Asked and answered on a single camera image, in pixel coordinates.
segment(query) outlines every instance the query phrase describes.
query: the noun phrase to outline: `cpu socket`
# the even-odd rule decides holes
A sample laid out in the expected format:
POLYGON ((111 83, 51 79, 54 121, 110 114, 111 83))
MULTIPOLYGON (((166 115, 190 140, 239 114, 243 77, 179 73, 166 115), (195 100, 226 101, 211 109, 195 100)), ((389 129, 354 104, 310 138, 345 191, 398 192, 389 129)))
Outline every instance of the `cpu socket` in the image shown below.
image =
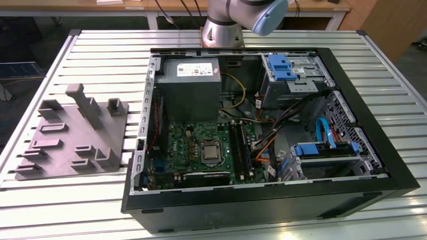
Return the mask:
POLYGON ((222 144, 219 141, 202 141, 201 152, 203 164, 219 164, 222 162, 222 144))

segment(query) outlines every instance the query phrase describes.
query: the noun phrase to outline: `ram slot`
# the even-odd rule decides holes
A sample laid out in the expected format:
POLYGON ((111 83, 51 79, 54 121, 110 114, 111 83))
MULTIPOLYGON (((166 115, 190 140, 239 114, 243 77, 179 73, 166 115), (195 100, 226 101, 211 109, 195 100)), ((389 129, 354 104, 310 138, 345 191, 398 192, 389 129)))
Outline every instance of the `ram slot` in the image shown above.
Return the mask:
POLYGON ((238 124, 239 126, 239 138, 242 139, 242 143, 241 143, 241 151, 243 151, 243 156, 245 156, 245 163, 246 163, 246 176, 247 177, 253 177, 254 176, 254 172, 253 172, 253 163, 252 163, 252 152, 250 152, 250 145, 249 145, 249 139, 247 139, 247 134, 246 134, 246 128, 245 125, 241 121, 241 123, 238 124))
POLYGON ((250 176, 249 162, 252 164, 250 149, 247 139, 245 138, 243 125, 231 123, 229 125, 230 147, 234 162, 234 172, 238 180, 245 180, 250 176))

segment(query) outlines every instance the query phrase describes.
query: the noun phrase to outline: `gray robot arm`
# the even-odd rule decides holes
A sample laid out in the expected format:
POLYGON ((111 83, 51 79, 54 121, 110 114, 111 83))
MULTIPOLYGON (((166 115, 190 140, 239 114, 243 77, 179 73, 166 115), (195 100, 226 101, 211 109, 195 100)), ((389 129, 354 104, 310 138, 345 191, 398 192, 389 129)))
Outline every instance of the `gray robot arm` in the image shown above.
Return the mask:
POLYGON ((209 0, 203 44, 213 48, 241 47, 242 26, 268 36, 289 11, 288 0, 209 0))

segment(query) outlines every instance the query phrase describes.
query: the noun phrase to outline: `floor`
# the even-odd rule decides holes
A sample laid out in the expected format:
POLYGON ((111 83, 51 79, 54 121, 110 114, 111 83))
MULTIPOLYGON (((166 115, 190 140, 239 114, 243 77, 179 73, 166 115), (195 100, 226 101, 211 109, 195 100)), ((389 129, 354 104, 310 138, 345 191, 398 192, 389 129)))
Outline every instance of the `floor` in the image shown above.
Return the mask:
MULTIPOLYGON (((50 17, 35 18, 43 40, 33 44, 31 49, 39 66, 49 71, 71 29, 86 30, 149 30, 145 17, 63 17, 61 26, 55 26, 50 17)), ((198 17, 197 24, 202 26, 206 18, 198 17)), ((175 23, 182 29, 198 29, 186 17, 177 17, 175 23)), ((175 29, 165 18, 159 18, 159 29, 175 29)), ((427 51, 418 50, 413 45, 396 64, 421 95, 427 99, 427 51)), ((0 102, 0 152, 14 133, 25 111, 38 91, 41 82, 37 80, 13 84, 7 89, 17 96, 14 102, 0 102)))

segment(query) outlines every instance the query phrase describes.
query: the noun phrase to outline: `metal rail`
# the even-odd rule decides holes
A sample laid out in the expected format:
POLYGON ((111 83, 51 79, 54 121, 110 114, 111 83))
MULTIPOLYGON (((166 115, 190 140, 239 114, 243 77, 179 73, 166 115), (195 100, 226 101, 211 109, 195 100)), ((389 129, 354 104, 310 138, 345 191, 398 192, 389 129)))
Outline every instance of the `metal rail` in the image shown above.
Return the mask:
MULTIPOLYGON (((356 85, 390 140, 418 178, 421 188, 385 200, 348 218, 171 233, 174 239, 247 240, 393 239, 427 236, 427 106, 373 41, 354 31, 278 31, 261 38, 243 33, 247 47, 328 47, 356 85)), ((73 103, 69 83, 83 83, 97 102, 130 102, 123 149, 137 143, 142 95, 151 48, 201 47, 197 30, 83 31, 67 39, 51 71, 0 156, 0 239, 141 239, 154 236, 121 213, 126 167, 115 173, 17 181, 10 173, 29 148, 42 99, 73 103)), ((129 164, 131 153, 122 155, 129 164)))

